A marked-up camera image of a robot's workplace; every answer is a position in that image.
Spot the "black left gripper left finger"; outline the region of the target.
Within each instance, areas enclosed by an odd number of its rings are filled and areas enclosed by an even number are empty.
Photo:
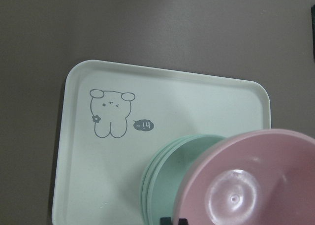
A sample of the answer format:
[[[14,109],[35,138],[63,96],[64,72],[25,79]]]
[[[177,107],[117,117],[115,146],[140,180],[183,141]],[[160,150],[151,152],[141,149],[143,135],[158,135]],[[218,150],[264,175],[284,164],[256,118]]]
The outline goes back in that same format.
[[[160,225],[171,225],[171,218],[170,217],[162,217],[159,220]]]

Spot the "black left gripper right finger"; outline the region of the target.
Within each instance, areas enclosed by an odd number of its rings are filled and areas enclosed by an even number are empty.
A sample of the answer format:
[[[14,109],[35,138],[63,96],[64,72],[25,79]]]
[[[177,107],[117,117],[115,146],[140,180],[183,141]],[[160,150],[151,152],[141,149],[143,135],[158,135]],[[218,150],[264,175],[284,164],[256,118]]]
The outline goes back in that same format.
[[[188,225],[188,220],[186,218],[179,218],[178,225]]]

